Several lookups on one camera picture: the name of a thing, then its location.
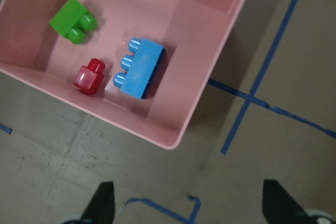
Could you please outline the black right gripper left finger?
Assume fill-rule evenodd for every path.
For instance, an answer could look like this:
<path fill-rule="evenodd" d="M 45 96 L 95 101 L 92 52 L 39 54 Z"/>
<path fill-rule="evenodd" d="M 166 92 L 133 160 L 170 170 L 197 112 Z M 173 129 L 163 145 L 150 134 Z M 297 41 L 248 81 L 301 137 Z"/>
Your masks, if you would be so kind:
<path fill-rule="evenodd" d="M 113 223 L 115 218 L 113 182 L 101 182 L 81 215 L 81 223 Z"/>

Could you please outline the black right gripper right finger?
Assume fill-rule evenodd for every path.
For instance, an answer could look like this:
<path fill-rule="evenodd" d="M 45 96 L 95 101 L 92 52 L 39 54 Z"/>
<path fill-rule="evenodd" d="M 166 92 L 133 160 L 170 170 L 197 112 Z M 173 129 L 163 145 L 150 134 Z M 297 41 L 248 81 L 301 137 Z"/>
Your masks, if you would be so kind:
<path fill-rule="evenodd" d="M 311 218 L 277 180 L 265 179 L 262 212 L 267 223 L 311 223 Z"/>

